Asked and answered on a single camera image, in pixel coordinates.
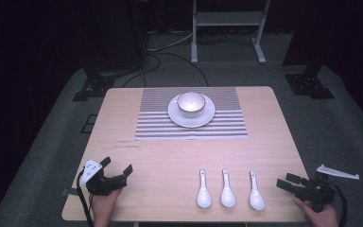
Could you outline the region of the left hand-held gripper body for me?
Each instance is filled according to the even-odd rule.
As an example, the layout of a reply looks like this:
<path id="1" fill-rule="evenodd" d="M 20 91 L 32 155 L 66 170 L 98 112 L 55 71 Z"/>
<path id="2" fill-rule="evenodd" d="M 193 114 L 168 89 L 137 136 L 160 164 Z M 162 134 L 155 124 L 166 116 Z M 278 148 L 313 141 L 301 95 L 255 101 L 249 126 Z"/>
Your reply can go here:
<path id="1" fill-rule="evenodd" d="M 123 172 L 114 177 L 106 177 L 100 162 L 87 160 L 79 182 L 95 196 L 108 196 L 112 191 L 125 187 L 127 178 Z"/>

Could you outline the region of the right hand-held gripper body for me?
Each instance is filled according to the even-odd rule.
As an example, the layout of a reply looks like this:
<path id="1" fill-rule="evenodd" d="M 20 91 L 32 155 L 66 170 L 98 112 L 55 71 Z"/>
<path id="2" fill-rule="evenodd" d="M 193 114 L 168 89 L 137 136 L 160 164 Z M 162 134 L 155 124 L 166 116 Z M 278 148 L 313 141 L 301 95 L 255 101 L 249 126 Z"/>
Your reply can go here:
<path id="1" fill-rule="evenodd" d="M 334 201 L 335 195 L 338 195 L 341 200 L 342 211 L 347 211 L 347 200 L 339 187 L 328 180 L 329 176 L 358 180 L 358 174 L 349 174 L 331 167 L 321 165 L 317 168 L 314 179 L 307 180 L 302 178 L 302 187 L 297 187 L 295 196 L 302 201 L 310 201 L 311 208 L 315 212 L 321 212 L 325 204 L 331 204 Z"/>

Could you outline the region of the person's left hand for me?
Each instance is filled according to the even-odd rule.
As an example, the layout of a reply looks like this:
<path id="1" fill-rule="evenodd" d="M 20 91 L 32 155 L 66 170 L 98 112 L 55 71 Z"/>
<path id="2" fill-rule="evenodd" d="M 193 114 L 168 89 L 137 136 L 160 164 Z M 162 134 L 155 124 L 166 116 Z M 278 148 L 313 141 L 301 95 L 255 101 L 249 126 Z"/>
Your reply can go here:
<path id="1" fill-rule="evenodd" d="M 109 227 L 116 201 L 122 190 L 112 191 L 108 196 L 90 195 L 90 205 L 93 210 L 94 227 Z"/>

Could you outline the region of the person's right hand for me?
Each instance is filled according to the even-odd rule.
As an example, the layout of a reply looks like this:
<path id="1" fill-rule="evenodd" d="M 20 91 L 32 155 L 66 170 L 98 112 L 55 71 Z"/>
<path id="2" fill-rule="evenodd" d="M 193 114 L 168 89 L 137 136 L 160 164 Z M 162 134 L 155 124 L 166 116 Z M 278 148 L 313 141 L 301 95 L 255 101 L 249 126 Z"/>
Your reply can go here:
<path id="1" fill-rule="evenodd" d="M 305 203 L 299 198 L 295 198 L 294 201 L 303 211 L 304 217 L 312 227 L 338 227 L 339 221 L 337 218 L 337 211 L 332 205 L 326 204 L 323 207 L 323 210 L 317 213 L 311 209 L 311 206 L 308 203 Z"/>

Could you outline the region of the white ceramic spoon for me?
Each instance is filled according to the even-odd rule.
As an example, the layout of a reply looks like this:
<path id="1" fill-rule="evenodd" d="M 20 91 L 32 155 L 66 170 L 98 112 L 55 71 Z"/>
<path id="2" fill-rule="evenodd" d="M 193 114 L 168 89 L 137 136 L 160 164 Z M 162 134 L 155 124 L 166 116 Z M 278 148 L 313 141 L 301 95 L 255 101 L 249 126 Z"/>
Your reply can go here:
<path id="1" fill-rule="evenodd" d="M 197 195 L 197 204 L 200 208 L 209 208 L 212 204 L 212 199 L 206 186 L 206 174 L 204 169 L 199 171 L 199 176 L 200 188 Z"/>
<path id="2" fill-rule="evenodd" d="M 251 170 L 250 171 L 251 176 L 251 195 L 250 195 L 250 205 L 254 210 L 261 211 L 264 210 L 266 205 L 265 201 L 260 194 L 260 191 L 257 186 L 257 179 L 256 179 L 256 173 Z"/>
<path id="3" fill-rule="evenodd" d="M 220 197 L 221 203 L 227 208 L 232 208 L 235 206 L 236 200 L 233 191 L 230 187 L 229 171 L 226 168 L 222 170 L 222 176 L 223 176 L 223 189 Z"/>

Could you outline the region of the black tape square on floor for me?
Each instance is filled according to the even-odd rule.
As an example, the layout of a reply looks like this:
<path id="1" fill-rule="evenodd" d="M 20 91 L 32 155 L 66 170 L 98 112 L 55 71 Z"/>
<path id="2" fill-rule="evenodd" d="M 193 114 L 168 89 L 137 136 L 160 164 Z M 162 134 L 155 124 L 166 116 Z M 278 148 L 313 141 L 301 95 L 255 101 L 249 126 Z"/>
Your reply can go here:
<path id="1" fill-rule="evenodd" d="M 91 133 L 94 129 L 96 120 L 97 120 L 96 114 L 89 114 L 85 123 L 81 128 L 81 133 Z"/>

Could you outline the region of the striped grey placemat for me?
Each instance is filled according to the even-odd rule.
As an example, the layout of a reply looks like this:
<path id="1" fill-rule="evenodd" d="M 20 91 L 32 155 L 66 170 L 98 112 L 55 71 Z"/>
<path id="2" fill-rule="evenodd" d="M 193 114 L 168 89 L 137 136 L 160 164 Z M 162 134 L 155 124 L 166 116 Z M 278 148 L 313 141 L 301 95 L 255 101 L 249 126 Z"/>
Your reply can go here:
<path id="1" fill-rule="evenodd" d="M 174 123 L 167 113 L 174 96 L 197 92 L 212 99 L 216 106 L 214 118 L 199 128 L 185 128 Z M 143 92 L 135 139 L 200 140 L 248 139 L 244 116 L 234 87 L 164 87 L 147 88 Z"/>

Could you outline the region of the white round plate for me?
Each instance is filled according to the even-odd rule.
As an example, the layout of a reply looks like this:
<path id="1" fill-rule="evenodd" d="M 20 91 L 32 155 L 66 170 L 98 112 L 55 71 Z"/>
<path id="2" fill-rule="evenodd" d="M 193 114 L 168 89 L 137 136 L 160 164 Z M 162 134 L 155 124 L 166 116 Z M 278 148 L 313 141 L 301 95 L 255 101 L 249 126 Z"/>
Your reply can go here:
<path id="1" fill-rule="evenodd" d="M 168 104 L 167 113 L 170 119 L 185 128 L 199 128 L 208 124 L 215 116 L 216 106 L 211 98 L 205 96 L 206 104 L 201 113 L 196 117 L 188 117 L 182 113 L 177 104 L 179 96 L 174 96 Z"/>

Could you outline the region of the black stand base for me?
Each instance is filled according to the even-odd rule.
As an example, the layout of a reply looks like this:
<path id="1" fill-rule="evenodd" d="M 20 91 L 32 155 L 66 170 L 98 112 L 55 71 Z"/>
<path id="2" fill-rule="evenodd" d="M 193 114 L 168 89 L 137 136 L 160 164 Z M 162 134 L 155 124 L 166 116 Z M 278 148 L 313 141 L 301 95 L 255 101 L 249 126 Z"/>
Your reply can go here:
<path id="1" fill-rule="evenodd" d="M 318 78 L 321 61 L 307 64 L 300 74 L 286 74 L 289 87 L 295 96 L 309 96 L 312 99 L 334 99 L 331 91 L 324 87 Z"/>
<path id="2" fill-rule="evenodd" d="M 114 85 L 113 76 L 104 76 L 95 67 L 85 67 L 83 71 L 87 79 L 81 90 L 75 93 L 74 101 L 87 101 L 90 97 L 103 97 Z"/>

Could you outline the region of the white bowl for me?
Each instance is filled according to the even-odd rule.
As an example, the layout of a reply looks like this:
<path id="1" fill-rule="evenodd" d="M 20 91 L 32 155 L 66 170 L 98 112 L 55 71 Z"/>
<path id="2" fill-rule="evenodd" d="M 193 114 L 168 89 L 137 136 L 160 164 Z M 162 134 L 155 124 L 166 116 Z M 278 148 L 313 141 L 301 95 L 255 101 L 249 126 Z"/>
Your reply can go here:
<path id="1" fill-rule="evenodd" d="M 206 100 L 200 93 L 186 92 L 179 95 L 177 105 L 183 116 L 192 118 L 202 113 Z"/>

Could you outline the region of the white metal stand frame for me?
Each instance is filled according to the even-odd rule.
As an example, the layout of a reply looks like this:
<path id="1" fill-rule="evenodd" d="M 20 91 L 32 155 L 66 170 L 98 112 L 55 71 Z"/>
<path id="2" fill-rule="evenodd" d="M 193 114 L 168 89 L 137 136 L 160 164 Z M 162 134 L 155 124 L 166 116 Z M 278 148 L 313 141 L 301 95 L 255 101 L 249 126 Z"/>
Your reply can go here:
<path id="1" fill-rule="evenodd" d="M 192 41 L 191 41 L 191 62 L 197 63 L 198 43 L 197 32 L 204 26 L 256 26 L 257 34 L 251 39 L 251 43 L 260 64 L 266 64 L 267 60 L 260 45 L 265 23 L 268 17 L 268 8 L 271 0 L 265 0 L 261 11 L 241 11 L 241 12 L 199 12 L 197 10 L 197 0 L 193 0 L 192 13 Z"/>

